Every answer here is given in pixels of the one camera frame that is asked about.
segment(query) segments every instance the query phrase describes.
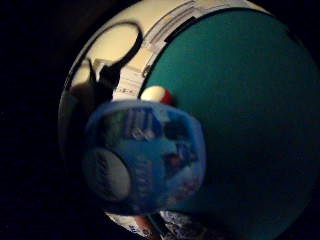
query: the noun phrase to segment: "black cable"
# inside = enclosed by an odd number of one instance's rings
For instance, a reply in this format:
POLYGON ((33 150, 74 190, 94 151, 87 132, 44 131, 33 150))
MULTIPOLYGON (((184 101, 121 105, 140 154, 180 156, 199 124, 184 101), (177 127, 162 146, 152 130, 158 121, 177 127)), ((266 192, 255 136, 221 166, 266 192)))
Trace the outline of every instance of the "black cable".
MULTIPOLYGON (((120 70, 121 68, 126 65, 133 57, 134 55, 139 51, 141 45, 142 45, 142 42, 143 42, 143 33, 142 33, 142 29, 141 27, 139 26, 139 24, 137 22, 134 22, 134 21, 122 21, 122 22, 118 22, 118 23, 115 23, 115 24, 112 24, 108 27, 106 27, 102 32, 100 32, 97 36, 95 36, 91 42, 87 43, 87 46, 85 49, 82 49, 82 53, 80 52, 80 56, 78 57, 78 61, 73 64, 73 66, 71 67, 69 73, 68 73, 68 76, 66 78, 66 81, 65 81, 65 85, 64 85, 64 88, 66 90, 68 90, 71 86, 71 83, 72 83, 72 78, 74 77, 74 73, 75 73, 75 69, 78 69, 80 67, 80 65, 82 64, 85 56, 87 55, 89 49, 92 47, 92 45, 96 42, 96 40, 102 35, 104 34, 105 32, 109 31, 110 29, 116 27, 116 26, 120 26, 120 25, 130 25, 130 26, 133 26, 136 28, 137 32, 138 32, 138 35, 137 35, 137 38, 133 44, 133 46, 131 47, 131 49, 117 62, 115 62, 114 64, 112 64, 111 66, 109 66, 109 75, 112 77, 112 76, 117 76, 119 75, 120 76, 120 70)), ((117 85, 118 82, 119 82, 119 79, 109 79, 108 81, 111 81, 113 80, 114 83, 112 85, 117 85)))

